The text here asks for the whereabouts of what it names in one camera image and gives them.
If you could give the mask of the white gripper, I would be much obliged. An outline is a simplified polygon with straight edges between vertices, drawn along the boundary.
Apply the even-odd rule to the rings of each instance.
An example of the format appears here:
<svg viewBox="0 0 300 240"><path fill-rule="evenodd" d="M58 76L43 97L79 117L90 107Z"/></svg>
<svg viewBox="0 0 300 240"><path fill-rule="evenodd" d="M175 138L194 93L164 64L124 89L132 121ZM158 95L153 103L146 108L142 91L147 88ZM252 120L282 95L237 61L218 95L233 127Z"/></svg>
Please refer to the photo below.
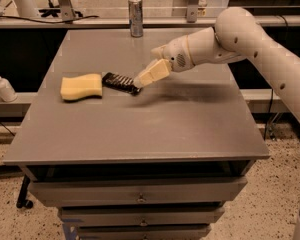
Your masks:
<svg viewBox="0 0 300 240"><path fill-rule="evenodd" d="M169 76L172 70L183 72L195 66L190 55L187 35L153 48L151 55L155 60L133 79L133 84L137 88L143 88Z"/></svg>

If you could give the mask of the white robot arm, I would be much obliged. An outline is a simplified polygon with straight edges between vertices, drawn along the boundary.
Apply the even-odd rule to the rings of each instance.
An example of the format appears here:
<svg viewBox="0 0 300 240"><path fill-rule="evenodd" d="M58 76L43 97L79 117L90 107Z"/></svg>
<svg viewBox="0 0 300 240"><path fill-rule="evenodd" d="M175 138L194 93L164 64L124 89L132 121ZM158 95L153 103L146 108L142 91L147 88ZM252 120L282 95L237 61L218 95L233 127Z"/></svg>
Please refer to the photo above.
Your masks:
<svg viewBox="0 0 300 240"><path fill-rule="evenodd" d="M204 63L247 59L300 123L300 58L274 41L241 7L223 10L214 27L173 39L151 53L154 60L133 79L138 88Z"/></svg>

